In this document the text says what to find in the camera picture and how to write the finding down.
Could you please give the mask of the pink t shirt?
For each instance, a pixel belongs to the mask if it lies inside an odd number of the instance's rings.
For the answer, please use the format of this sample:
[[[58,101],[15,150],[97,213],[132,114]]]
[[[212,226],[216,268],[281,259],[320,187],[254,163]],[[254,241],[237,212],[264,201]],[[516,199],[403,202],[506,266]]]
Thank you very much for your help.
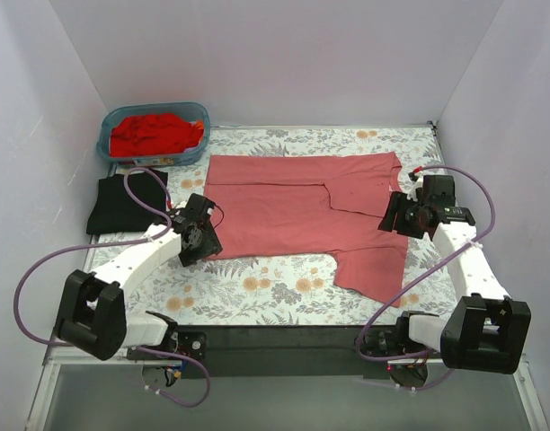
[[[214,155],[204,194],[213,216],[218,259],[328,254],[334,283],[384,303],[402,289],[405,237],[379,230],[400,189],[395,153],[265,157]]]

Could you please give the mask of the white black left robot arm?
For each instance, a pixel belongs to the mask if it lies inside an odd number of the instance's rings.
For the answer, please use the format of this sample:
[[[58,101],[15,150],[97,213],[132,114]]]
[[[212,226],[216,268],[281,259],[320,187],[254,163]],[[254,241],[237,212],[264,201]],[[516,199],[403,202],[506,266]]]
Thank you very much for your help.
[[[157,217],[142,235],[107,263],[67,277],[58,307],[54,335],[100,360],[122,348],[148,347],[161,359],[179,347],[178,324],[159,312],[129,313],[126,302],[145,280],[177,257],[184,267],[217,255],[222,246],[211,216],[217,205],[192,194],[170,210],[171,223]]]

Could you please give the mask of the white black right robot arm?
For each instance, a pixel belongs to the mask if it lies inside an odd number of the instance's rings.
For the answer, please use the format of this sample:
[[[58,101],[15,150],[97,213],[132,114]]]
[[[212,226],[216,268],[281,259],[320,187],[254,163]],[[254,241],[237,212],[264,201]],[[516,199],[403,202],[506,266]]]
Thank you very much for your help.
[[[428,236],[448,257],[446,268],[457,305],[448,318],[404,312],[395,324],[395,349],[438,352],[454,369],[514,374],[531,321],[528,304],[516,301],[492,272],[477,240],[475,219],[457,205],[450,175],[425,175],[405,194],[394,191],[380,230],[420,239]]]

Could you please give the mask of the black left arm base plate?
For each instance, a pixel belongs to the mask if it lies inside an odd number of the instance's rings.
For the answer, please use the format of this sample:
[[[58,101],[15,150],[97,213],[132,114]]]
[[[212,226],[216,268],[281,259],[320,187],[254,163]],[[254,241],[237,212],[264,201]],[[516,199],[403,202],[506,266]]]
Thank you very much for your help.
[[[206,355],[207,334],[199,331],[174,332],[170,338],[170,349],[173,353],[202,360]]]

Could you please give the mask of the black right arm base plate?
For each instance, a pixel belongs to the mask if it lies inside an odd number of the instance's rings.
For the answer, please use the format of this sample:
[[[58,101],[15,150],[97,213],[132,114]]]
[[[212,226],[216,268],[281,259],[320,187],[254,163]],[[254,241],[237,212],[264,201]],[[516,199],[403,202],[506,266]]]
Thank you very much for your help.
[[[372,356],[376,362],[395,359],[419,359],[428,356],[431,350],[423,344],[401,335],[394,326],[371,328],[359,343],[357,350],[363,356]]]

